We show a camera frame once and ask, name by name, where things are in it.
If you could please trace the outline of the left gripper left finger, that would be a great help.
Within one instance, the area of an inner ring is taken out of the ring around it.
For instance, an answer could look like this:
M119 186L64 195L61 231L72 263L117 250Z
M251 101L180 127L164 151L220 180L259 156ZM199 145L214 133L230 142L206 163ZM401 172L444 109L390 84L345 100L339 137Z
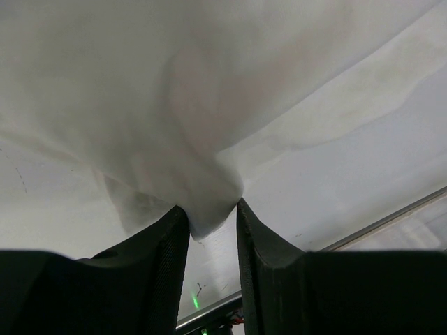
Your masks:
M1 252L2 334L174 334L189 247L184 211L92 258Z

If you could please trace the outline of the white tank top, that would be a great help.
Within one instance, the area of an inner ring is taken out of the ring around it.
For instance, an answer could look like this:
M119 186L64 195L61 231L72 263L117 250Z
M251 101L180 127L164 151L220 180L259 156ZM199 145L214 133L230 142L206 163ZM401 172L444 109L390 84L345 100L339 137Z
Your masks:
M1 136L92 166L126 230L177 205L201 239L445 65L445 1L2 1Z

